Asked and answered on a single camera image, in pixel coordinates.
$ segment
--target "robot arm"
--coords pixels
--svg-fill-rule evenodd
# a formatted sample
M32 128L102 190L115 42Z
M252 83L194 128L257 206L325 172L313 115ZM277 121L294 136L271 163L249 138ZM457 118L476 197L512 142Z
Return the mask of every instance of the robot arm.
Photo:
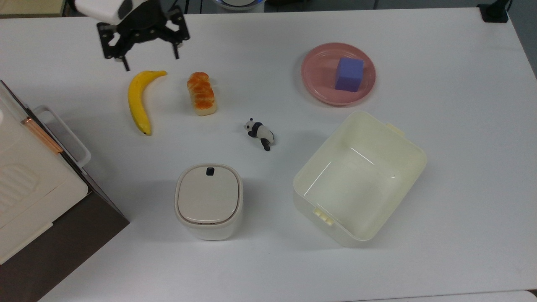
M130 69L125 54L134 44L160 38L172 44L178 59L177 47L190 38L181 8L174 5L164 13L159 0L75 0L75 7L102 21L97 24L97 31L104 57L122 61L127 71ZM173 31L166 27L168 21L179 29ZM111 45L115 34L119 34L119 40Z

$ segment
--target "white bin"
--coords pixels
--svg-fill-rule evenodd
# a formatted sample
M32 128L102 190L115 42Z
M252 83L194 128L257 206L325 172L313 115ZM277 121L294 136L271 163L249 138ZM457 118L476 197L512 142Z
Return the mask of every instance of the white bin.
M344 247L371 239L422 173L423 150L369 113L352 113L293 180L293 202Z

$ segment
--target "pink plate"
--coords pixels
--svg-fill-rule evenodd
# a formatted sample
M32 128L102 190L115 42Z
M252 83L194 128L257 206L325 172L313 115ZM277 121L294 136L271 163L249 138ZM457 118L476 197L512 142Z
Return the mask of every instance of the pink plate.
M357 92L336 90L339 59L350 57L364 61L364 77ZM371 59L361 50L344 43L328 43L312 49L302 63L302 81L317 99L334 106L357 103L375 84L376 72Z

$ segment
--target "bin lid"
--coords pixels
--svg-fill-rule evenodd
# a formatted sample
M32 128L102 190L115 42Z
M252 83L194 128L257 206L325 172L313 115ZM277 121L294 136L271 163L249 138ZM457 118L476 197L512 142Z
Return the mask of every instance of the bin lid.
M225 167L200 166L188 171L179 185L179 214L194 224L218 224L231 218L238 207L239 185Z

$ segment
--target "black cable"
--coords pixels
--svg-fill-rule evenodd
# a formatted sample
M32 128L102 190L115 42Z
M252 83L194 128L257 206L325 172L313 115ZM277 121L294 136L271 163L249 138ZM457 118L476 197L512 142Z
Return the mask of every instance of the black cable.
M186 3L185 3L185 15L188 13L188 4L189 3L190 3L190 0L186 0ZM173 4L171 5L171 7L174 7L176 4L177 4L177 0L173 1Z

